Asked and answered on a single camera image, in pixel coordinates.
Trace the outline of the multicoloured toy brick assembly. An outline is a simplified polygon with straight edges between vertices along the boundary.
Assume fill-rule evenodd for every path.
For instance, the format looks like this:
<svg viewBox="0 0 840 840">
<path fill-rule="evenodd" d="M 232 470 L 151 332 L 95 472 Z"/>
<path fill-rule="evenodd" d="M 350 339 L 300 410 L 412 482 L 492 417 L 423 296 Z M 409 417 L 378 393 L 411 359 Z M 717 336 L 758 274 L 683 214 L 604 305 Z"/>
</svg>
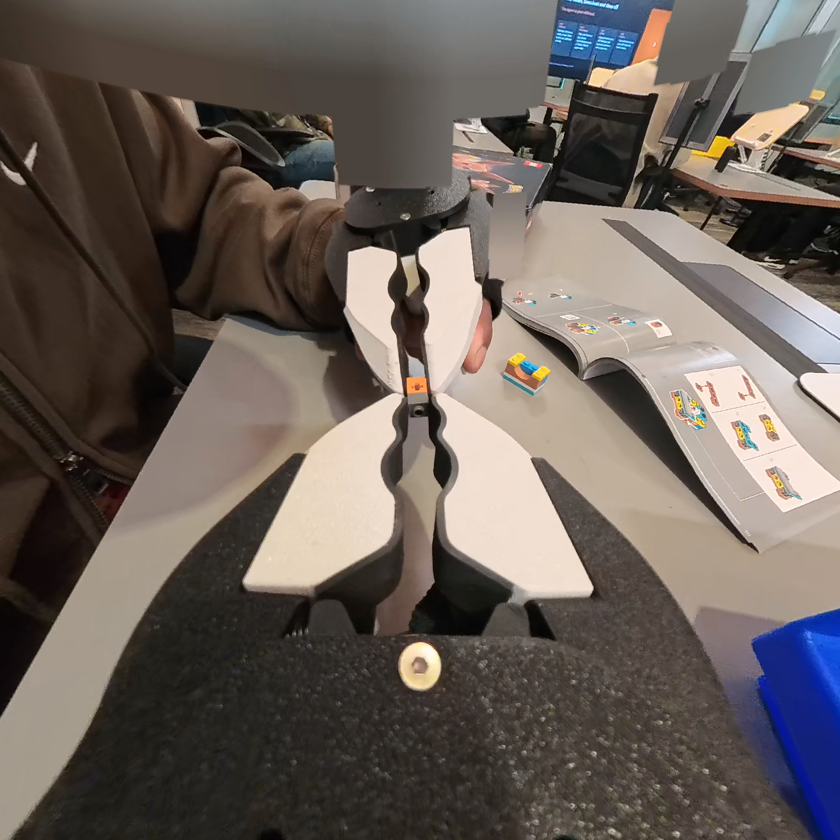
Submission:
<svg viewBox="0 0 840 840">
<path fill-rule="evenodd" d="M 522 391 L 536 395 L 545 386 L 550 373 L 549 367 L 530 362 L 525 353 L 516 353 L 507 360 L 501 375 Z"/>
</svg>

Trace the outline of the wood-topped office desk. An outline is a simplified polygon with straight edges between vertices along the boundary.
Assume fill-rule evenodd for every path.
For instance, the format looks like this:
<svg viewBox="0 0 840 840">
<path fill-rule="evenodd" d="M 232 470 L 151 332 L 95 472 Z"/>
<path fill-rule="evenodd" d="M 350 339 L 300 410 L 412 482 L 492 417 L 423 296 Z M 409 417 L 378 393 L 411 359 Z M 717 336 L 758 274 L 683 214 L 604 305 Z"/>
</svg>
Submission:
<svg viewBox="0 0 840 840">
<path fill-rule="evenodd" d="M 683 165 L 670 169 L 669 173 L 717 198 L 700 230 L 708 225 L 723 199 L 754 202 L 761 207 L 816 207 L 833 212 L 839 208 L 837 196 L 748 166 L 739 169 L 735 163 L 728 163 L 718 171 L 714 160 L 693 156 Z"/>
</svg>

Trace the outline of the grey instruction booklet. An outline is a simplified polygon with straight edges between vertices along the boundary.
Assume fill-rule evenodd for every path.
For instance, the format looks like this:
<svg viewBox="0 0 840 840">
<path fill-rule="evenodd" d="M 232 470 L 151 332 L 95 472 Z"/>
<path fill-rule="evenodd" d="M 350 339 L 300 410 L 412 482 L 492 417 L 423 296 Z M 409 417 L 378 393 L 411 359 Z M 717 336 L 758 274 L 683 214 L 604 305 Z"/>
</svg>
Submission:
<svg viewBox="0 0 840 840">
<path fill-rule="evenodd" d="M 838 513 L 838 471 L 814 458 L 769 391 L 719 344 L 683 341 L 661 317 L 558 278 L 504 286 L 502 304 L 524 327 L 568 347 L 581 380 L 629 373 L 711 498 L 757 551 Z"/>
</svg>

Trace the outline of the blue plastic bin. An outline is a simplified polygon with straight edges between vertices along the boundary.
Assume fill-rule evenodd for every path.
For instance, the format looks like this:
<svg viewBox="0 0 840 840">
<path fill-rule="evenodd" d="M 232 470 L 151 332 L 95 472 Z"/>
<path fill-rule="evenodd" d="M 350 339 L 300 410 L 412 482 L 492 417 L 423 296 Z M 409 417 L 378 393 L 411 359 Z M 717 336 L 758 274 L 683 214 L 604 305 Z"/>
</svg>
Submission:
<svg viewBox="0 0 840 840">
<path fill-rule="evenodd" d="M 756 636 L 763 704 L 820 838 L 839 838 L 839 611 Z"/>
</svg>

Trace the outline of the white desk mat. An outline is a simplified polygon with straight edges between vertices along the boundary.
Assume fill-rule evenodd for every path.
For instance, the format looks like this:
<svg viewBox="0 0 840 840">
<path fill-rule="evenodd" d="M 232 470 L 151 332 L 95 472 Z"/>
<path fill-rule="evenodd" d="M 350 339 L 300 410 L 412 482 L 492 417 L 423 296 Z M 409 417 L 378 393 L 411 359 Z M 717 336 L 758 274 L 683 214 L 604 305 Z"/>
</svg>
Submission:
<svg viewBox="0 0 840 840">
<path fill-rule="evenodd" d="M 839 373 L 803 373 L 798 378 L 798 384 L 805 394 L 839 421 Z"/>
</svg>

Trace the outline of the grey monitor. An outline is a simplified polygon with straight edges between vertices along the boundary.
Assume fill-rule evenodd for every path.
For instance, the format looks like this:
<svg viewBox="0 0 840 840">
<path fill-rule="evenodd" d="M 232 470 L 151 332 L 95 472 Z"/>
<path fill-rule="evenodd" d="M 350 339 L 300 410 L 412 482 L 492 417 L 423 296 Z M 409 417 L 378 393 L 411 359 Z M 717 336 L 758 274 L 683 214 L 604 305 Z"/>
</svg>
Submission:
<svg viewBox="0 0 840 840">
<path fill-rule="evenodd" d="M 674 145 L 682 139 L 682 148 L 708 151 L 740 92 L 749 61 L 748 54 L 732 54 L 723 71 L 685 82 L 659 141 Z"/>
</svg>

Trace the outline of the grey desk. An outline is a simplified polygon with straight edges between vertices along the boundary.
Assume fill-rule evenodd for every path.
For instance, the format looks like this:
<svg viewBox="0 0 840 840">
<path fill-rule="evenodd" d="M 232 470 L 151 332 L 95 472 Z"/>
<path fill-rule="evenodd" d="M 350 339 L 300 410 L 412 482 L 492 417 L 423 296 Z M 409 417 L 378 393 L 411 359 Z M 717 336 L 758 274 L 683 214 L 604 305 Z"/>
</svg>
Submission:
<svg viewBox="0 0 840 840">
<path fill-rule="evenodd" d="M 556 276 L 637 304 L 683 340 L 736 354 L 784 421 L 838 471 L 838 422 L 783 366 L 741 336 L 604 219 L 633 225 L 681 261 L 729 265 L 790 302 L 805 295 L 676 216 L 546 203 L 528 234 L 523 276 Z M 507 314 L 481 371 L 451 393 L 545 458 L 632 542 L 663 579 L 730 684 L 748 687 L 750 639 L 838 608 L 838 516 L 764 553 L 742 543 L 635 380 L 579 381 L 562 347 Z M 526 354 L 550 376 L 536 395 L 505 381 Z M 288 457 L 366 406 L 375 389 L 342 339 L 227 322 L 112 528 L 2 715 L 2 838 L 14 835 L 75 751 L 123 649 L 187 551 Z"/>
</svg>

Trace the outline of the toy set box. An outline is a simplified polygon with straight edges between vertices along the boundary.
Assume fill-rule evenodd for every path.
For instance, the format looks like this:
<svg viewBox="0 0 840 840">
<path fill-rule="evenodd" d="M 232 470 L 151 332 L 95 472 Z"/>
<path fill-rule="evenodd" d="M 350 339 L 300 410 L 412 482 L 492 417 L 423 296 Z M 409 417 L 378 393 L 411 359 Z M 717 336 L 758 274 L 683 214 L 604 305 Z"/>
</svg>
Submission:
<svg viewBox="0 0 840 840">
<path fill-rule="evenodd" d="M 495 151 L 455 146 L 453 166 L 465 172 L 473 186 L 493 195 L 522 194 L 527 232 L 553 183 L 551 163 Z"/>
</svg>

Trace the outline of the person's brown hooded jacket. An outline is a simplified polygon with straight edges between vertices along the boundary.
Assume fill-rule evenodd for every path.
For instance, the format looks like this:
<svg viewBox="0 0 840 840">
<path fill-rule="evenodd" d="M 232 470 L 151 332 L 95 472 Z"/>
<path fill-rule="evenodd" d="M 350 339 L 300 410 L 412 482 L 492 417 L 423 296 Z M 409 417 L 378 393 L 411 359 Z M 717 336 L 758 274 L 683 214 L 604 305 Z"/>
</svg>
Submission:
<svg viewBox="0 0 840 840">
<path fill-rule="evenodd" d="M 237 146 L 171 98 L 2 60 L 2 708 L 175 408 L 155 234 Z"/>
</svg>

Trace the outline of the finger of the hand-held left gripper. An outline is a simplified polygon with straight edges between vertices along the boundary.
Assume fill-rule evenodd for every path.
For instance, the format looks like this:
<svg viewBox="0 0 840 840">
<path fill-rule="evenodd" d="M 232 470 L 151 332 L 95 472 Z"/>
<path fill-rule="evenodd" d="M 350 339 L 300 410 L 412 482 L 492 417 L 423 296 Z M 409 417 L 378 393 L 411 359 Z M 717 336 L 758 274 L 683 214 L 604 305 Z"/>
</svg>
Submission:
<svg viewBox="0 0 840 840">
<path fill-rule="evenodd" d="M 444 392 L 466 359 L 482 309 L 469 227 L 439 233 L 421 245 L 416 262 L 426 281 L 423 345 L 427 381 L 431 392 Z"/>
<path fill-rule="evenodd" d="M 406 327 L 402 294 L 406 278 L 391 249 L 367 246 L 349 252 L 343 314 L 363 360 L 387 390 L 405 393 Z"/>
</svg>

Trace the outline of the tan tablet on white stand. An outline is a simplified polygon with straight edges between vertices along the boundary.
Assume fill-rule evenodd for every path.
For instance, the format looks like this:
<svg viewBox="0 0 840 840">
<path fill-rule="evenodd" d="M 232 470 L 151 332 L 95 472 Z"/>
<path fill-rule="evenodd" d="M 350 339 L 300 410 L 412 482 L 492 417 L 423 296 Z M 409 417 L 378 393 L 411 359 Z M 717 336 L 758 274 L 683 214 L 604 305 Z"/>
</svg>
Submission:
<svg viewBox="0 0 840 840">
<path fill-rule="evenodd" d="M 784 108 L 759 112 L 731 135 L 738 158 L 731 166 L 743 171 L 760 171 L 774 143 L 807 116 L 808 103 L 795 102 Z"/>
</svg>

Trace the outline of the person's left forearm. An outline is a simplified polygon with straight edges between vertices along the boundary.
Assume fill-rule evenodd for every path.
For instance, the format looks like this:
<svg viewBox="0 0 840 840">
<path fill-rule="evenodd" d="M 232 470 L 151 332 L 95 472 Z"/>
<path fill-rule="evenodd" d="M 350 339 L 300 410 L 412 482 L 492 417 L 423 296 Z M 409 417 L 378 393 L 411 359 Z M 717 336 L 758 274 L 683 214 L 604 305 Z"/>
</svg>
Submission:
<svg viewBox="0 0 840 840">
<path fill-rule="evenodd" d="M 240 166 L 221 168 L 194 218 L 154 236 L 174 308 L 205 320 L 254 313 L 282 329 L 338 329 L 343 305 L 325 257 L 343 221 L 335 200 L 274 190 Z"/>
</svg>

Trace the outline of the person's left hand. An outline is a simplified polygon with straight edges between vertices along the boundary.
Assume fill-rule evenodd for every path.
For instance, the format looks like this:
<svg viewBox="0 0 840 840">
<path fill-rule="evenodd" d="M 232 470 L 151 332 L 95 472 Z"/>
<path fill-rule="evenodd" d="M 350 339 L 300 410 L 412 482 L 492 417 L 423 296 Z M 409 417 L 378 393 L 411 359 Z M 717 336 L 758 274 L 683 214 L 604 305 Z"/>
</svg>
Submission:
<svg viewBox="0 0 840 840">
<path fill-rule="evenodd" d="M 475 374 L 483 365 L 492 341 L 493 324 L 494 319 L 490 302 L 484 299 L 481 302 L 481 310 L 474 334 L 461 365 L 461 370 L 465 374 Z"/>
</svg>

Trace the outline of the black mesh office chair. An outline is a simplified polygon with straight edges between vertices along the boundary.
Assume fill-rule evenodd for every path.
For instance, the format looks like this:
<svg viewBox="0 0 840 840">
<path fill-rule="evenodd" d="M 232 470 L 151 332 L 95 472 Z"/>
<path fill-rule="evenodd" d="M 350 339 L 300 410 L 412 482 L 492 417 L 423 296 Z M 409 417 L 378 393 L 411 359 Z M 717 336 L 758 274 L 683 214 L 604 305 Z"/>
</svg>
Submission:
<svg viewBox="0 0 840 840">
<path fill-rule="evenodd" d="M 547 198 L 621 207 L 636 176 L 658 95 L 574 83 Z"/>
</svg>

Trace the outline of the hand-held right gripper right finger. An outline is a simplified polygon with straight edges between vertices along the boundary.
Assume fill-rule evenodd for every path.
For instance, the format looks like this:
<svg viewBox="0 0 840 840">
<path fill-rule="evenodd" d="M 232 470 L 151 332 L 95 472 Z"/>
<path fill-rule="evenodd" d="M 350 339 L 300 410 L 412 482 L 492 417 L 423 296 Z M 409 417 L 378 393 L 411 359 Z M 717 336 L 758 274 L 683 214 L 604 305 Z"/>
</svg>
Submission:
<svg viewBox="0 0 840 840">
<path fill-rule="evenodd" d="M 459 610 L 587 598 L 594 592 L 530 454 L 452 396 L 433 395 L 437 499 L 433 568 Z"/>
</svg>

